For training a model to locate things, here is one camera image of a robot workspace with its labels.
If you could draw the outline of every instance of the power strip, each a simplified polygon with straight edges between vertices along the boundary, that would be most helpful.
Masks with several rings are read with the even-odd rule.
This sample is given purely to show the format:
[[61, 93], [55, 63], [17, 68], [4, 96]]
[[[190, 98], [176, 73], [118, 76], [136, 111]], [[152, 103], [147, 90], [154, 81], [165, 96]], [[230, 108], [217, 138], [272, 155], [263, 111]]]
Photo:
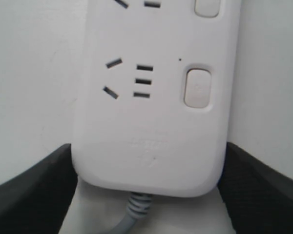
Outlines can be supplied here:
[[72, 144], [81, 178], [180, 197], [215, 187], [240, 3], [89, 1]]

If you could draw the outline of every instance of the electrical outlet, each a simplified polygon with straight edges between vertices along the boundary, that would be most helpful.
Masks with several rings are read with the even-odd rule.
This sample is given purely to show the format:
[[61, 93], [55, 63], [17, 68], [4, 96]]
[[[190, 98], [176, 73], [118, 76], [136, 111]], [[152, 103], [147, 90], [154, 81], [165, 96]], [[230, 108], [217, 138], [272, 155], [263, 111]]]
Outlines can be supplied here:
[[88, 183], [203, 195], [223, 167], [240, 0], [89, 1], [72, 153]]

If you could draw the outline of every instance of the power cord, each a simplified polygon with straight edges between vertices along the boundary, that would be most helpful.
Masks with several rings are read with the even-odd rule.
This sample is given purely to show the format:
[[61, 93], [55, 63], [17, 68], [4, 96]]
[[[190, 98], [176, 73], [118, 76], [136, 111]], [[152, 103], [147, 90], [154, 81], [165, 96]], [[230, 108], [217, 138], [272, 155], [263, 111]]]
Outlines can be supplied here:
[[152, 195], [130, 193], [123, 220], [105, 234], [127, 234], [139, 219], [146, 217], [152, 203]]

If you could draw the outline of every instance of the power switch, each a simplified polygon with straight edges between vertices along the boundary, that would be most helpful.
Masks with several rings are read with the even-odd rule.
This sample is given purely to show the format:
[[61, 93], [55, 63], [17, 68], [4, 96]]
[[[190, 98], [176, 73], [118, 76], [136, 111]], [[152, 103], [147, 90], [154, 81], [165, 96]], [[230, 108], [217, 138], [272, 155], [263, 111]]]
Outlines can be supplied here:
[[193, 108], [204, 108], [209, 104], [211, 74], [208, 71], [192, 69], [188, 72], [185, 104]]
[[196, 0], [195, 12], [201, 17], [216, 17], [220, 9], [220, 0]]

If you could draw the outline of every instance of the white wall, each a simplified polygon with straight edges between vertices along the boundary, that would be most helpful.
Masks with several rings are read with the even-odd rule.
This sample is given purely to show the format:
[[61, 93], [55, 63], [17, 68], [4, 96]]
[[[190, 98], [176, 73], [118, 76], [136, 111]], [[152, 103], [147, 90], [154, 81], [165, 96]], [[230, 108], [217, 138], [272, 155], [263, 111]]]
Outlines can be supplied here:
[[[71, 142], [86, 0], [0, 0], [0, 184]], [[293, 0], [245, 0], [229, 140], [293, 178]], [[79, 183], [61, 234], [121, 218], [126, 193]], [[233, 234], [219, 193], [156, 197], [135, 233]]]

